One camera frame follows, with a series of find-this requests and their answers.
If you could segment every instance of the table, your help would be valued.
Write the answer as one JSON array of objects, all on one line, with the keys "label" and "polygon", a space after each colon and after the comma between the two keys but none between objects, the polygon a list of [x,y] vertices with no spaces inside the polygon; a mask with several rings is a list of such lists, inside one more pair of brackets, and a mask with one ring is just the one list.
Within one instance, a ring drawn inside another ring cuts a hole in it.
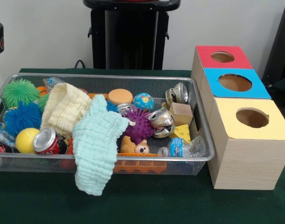
[{"label": "table", "polygon": [[[37,70],[21,72],[188,77],[190,71]],[[207,165],[198,176],[113,175],[89,196],[73,174],[0,172],[0,224],[285,224],[285,169],[274,191],[214,190]]]}]

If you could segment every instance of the red box lid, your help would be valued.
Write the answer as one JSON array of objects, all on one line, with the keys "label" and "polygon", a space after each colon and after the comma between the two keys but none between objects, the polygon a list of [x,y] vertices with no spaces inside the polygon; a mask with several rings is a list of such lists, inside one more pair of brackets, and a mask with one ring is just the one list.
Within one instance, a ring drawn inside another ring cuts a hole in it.
[{"label": "red box lid", "polygon": [[253,69],[247,56],[240,47],[196,46],[196,49],[203,68]]}]

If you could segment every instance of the yellow cheese toy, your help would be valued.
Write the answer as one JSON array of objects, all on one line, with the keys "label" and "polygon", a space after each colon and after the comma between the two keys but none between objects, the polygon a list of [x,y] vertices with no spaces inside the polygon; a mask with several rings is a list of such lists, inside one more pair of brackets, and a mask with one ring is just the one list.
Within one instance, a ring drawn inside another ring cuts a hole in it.
[{"label": "yellow cheese toy", "polygon": [[171,139],[173,139],[173,138],[181,138],[181,139],[184,139],[187,143],[189,143],[191,141],[189,125],[177,126],[175,128],[175,131],[169,137]]}]

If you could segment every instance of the plastic wrapper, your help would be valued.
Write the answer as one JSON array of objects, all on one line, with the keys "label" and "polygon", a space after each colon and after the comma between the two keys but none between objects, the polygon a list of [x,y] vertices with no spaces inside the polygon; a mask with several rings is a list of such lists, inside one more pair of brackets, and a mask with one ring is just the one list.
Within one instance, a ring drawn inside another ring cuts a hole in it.
[{"label": "plastic wrapper", "polygon": [[51,77],[51,78],[44,78],[43,79],[43,82],[45,84],[45,87],[47,88],[47,92],[50,93],[51,89],[53,89],[53,87],[56,85],[56,84],[59,84],[59,83],[65,83],[65,81],[57,78],[57,77]]},{"label": "plastic wrapper", "polygon": [[6,146],[16,148],[16,139],[9,135],[3,128],[2,123],[0,123],[0,142]]}]

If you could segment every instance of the black cable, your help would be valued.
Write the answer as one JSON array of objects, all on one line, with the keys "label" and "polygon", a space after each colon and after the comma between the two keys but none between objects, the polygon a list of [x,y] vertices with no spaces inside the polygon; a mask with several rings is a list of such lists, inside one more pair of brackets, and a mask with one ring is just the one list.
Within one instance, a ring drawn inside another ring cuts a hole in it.
[{"label": "black cable", "polygon": [[78,60],[78,61],[76,62],[74,69],[77,68],[77,66],[78,66],[79,63],[81,63],[81,64],[82,64],[82,67],[85,69],[85,65],[84,65],[84,63],[83,63],[82,60]]}]

